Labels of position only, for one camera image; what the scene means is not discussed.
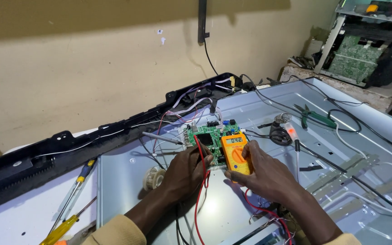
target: brown wall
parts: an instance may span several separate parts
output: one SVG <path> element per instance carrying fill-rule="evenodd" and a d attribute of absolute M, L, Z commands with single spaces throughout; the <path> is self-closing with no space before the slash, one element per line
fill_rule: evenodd
<path fill-rule="evenodd" d="M 219 73 L 276 78 L 329 28 L 337 3 L 208 0 L 210 58 Z M 0 0 L 0 150 L 128 118 L 214 76 L 197 9 L 197 0 Z"/>

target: pliers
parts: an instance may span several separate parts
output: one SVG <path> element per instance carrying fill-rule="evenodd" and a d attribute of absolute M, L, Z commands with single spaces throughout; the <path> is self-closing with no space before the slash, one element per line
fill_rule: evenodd
<path fill-rule="evenodd" d="M 325 117 L 323 115 L 317 114 L 314 111 L 310 111 L 307 105 L 305 105 L 305 109 L 298 106 L 297 104 L 295 104 L 294 106 L 302 113 L 302 128 L 304 128 L 304 129 L 308 128 L 308 124 L 306 122 L 308 117 L 313 117 L 313 118 L 325 123 L 330 128 L 337 127 L 337 125 L 335 124 L 335 122 L 332 119 Z"/>

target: hand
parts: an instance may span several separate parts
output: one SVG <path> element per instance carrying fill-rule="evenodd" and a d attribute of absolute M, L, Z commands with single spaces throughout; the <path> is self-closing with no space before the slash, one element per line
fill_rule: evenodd
<path fill-rule="evenodd" d="M 205 167 L 213 160 L 210 150 L 201 144 L 207 152 L 204 158 Z M 204 169 L 199 148 L 197 146 L 179 152 L 170 162 L 161 187 L 173 201 L 182 201 L 191 196 L 202 183 Z"/>
<path fill-rule="evenodd" d="M 265 153 L 256 140 L 251 140 L 244 146 L 242 156 L 244 159 L 251 158 L 253 173 L 244 175 L 228 170 L 225 176 L 246 186 L 257 195 L 289 208 L 294 193 L 301 194 L 305 191 L 287 166 Z"/>

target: beige sleeve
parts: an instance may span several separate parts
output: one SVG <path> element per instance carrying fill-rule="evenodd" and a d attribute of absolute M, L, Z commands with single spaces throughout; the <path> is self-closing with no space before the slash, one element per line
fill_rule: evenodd
<path fill-rule="evenodd" d="M 359 242 L 354 235 L 344 233 L 334 241 L 328 242 L 325 245 L 361 245 L 361 242 Z"/>
<path fill-rule="evenodd" d="M 132 220 L 119 214 L 87 237 L 82 245 L 146 245 L 146 238 Z"/>

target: yellow multimeter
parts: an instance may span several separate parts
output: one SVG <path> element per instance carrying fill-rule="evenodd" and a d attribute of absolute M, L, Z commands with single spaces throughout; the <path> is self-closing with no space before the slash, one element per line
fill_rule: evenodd
<path fill-rule="evenodd" d="M 242 133 L 223 136 L 220 140 L 225 153 L 228 169 L 242 174 L 251 174 L 253 166 L 249 159 L 242 157 L 243 147 L 247 144 L 246 136 Z"/>

